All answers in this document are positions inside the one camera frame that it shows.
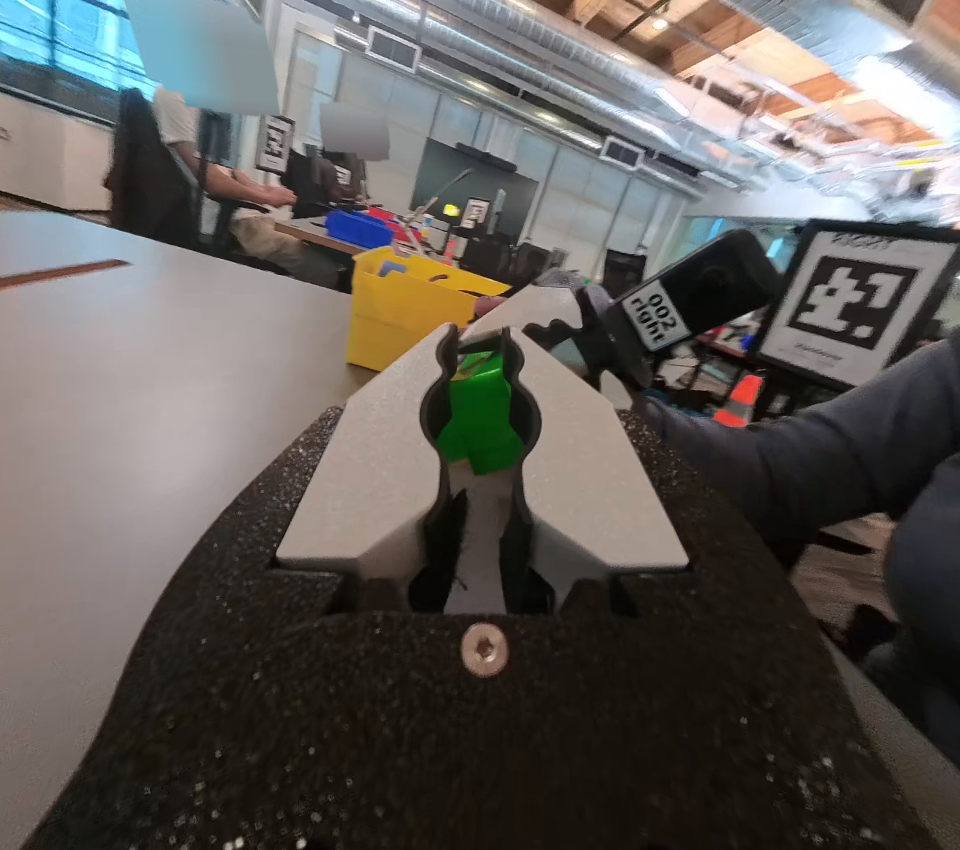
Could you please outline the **dark wall screen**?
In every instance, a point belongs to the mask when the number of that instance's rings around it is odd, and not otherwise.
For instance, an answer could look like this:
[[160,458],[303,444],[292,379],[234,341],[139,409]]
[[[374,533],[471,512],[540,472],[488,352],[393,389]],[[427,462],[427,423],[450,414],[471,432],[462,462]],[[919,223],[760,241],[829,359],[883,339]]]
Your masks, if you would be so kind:
[[539,188],[538,181],[517,172],[507,160],[465,144],[451,146],[428,138],[415,177],[410,210],[425,206],[431,197],[438,196],[429,213],[440,217],[448,204],[464,212],[470,199],[493,204],[502,191],[505,197],[494,232],[517,244]]

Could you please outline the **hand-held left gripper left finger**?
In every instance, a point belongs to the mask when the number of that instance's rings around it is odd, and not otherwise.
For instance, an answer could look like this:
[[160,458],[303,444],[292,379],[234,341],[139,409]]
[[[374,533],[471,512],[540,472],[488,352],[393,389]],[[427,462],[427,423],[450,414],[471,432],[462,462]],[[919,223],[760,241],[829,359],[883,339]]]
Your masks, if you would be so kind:
[[349,398],[278,545],[280,568],[387,584],[415,613],[446,609],[469,511],[439,448],[459,337],[440,325]]

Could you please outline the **green plastic block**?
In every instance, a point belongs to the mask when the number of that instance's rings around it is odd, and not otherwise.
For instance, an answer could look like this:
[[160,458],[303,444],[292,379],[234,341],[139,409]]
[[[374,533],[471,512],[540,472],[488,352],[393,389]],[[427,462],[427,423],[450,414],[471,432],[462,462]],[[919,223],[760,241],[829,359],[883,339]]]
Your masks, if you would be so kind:
[[449,463],[466,462],[476,476],[512,469],[523,442],[510,424],[512,390],[499,352],[467,354],[448,388],[450,420],[438,436]]

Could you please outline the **small blue plastic bin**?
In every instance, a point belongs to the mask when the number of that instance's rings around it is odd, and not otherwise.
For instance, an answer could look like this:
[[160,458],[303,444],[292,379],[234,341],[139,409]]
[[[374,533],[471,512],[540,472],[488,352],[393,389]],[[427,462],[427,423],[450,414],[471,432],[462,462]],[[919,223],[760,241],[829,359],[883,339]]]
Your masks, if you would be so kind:
[[394,231],[385,221],[363,212],[334,209],[323,223],[331,239],[363,250],[389,246],[394,240]]

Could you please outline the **person's right forearm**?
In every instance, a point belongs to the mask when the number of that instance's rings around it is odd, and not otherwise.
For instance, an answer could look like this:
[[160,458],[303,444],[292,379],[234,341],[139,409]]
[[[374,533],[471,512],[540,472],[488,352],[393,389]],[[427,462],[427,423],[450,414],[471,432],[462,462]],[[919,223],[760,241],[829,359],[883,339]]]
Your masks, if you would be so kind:
[[958,328],[832,400],[731,427],[648,398],[644,423],[769,537],[871,513],[958,531]]

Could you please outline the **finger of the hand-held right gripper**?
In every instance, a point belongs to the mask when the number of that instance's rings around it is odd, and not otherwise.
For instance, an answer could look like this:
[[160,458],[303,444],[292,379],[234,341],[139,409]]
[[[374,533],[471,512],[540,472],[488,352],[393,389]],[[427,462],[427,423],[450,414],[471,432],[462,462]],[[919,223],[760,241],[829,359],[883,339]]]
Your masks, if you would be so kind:
[[616,410],[634,408],[636,386],[603,330],[575,328],[562,319],[552,319],[545,325],[526,324],[525,335],[598,391]]
[[529,327],[559,330],[565,339],[584,327],[584,317],[575,290],[567,286],[528,284],[506,298],[504,304],[472,320],[460,334],[461,344],[479,344],[492,340],[505,328],[524,331]]

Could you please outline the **large framed marker sign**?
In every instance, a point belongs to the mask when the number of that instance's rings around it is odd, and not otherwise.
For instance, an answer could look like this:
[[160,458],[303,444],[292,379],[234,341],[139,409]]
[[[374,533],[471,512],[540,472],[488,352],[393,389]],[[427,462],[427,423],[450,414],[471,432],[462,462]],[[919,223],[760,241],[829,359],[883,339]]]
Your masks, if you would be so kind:
[[958,267],[954,229],[810,220],[750,355],[823,388],[857,388],[910,352]]

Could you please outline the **red plastic bin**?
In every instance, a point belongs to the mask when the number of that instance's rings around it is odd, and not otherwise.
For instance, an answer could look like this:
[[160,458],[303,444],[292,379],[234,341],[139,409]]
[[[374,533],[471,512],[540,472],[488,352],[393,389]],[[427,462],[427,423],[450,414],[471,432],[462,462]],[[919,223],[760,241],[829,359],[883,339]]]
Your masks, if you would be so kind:
[[422,236],[420,231],[407,218],[397,216],[391,211],[374,205],[366,207],[366,214],[372,219],[381,221],[391,233],[391,239],[394,242],[401,242],[411,245],[420,245]]

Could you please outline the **black mesh office chair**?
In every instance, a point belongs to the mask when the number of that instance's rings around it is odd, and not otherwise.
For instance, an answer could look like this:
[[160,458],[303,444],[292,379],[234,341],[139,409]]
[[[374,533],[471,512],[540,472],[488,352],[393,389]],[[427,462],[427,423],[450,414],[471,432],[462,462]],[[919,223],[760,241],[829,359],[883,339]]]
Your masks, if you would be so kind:
[[646,261],[646,253],[626,253],[607,248],[601,279],[606,294],[616,300],[639,286],[643,281]]

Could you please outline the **wooden office desk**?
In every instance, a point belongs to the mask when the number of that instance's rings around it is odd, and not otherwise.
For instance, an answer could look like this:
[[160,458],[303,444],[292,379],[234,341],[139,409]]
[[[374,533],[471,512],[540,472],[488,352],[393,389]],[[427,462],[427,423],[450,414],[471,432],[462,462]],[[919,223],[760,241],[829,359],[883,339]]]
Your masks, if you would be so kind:
[[328,231],[324,217],[275,220],[276,232],[284,233],[303,243],[321,246],[332,251],[355,257],[365,253],[367,248],[334,237]]

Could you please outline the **office chair with brown jacket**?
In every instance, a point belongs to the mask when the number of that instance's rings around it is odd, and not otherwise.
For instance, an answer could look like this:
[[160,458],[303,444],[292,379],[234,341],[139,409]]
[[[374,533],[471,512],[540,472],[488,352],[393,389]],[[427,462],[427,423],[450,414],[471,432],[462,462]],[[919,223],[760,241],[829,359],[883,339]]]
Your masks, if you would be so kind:
[[120,93],[103,186],[113,229],[184,249],[198,247],[193,187],[162,141],[151,104],[137,88]]

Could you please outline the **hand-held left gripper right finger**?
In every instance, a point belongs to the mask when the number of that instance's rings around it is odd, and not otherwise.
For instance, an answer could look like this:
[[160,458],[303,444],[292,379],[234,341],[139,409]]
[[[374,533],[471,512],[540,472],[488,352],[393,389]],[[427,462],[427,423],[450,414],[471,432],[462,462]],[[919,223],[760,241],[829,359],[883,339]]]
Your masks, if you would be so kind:
[[510,516],[498,565],[509,614],[554,614],[575,585],[610,592],[630,575],[672,575],[690,557],[614,406],[525,333],[501,332]]

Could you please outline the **orange traffic cone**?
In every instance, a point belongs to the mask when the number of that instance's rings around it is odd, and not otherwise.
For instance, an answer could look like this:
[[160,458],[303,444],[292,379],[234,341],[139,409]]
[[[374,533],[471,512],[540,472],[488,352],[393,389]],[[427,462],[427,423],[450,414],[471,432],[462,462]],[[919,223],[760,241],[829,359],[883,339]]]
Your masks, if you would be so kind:
[[741,376],[724,404],[713,414],[713,421],[732,429],[744,429],[753,421],[754,411],[762,394],[764,376],[754,373]]

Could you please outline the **yellow plastic bin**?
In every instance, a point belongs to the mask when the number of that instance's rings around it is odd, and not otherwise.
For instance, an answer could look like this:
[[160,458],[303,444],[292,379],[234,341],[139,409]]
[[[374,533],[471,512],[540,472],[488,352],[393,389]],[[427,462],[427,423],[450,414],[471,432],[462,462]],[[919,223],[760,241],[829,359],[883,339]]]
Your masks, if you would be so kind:
[[[403,274],[378,276],[381,263],[407,266]],[[453,268],[426,256],[399,256],[391,247],[354,256],[348,364],[382,371],[438,327],[463,329],[478,297],[501,295],[509,285]]]

